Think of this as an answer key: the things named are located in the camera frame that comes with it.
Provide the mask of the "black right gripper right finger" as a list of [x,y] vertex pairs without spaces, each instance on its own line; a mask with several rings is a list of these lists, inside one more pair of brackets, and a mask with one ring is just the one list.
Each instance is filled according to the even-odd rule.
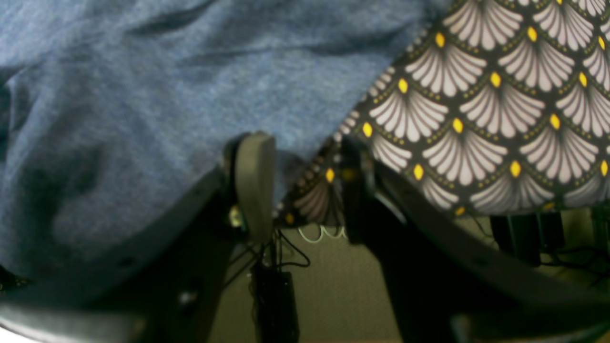
[[406,343],[594,343],[609,298],[545,276],[439,212],[366,145],[338,152],[345,229],[383,270]]

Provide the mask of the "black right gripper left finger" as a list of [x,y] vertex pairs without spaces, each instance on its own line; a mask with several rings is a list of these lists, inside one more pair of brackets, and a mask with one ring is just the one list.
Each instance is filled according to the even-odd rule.
[[204,343],[238,243],[272,236],[276,141],[229,141],[218,165],[142,232],[1,300],[3,343]]

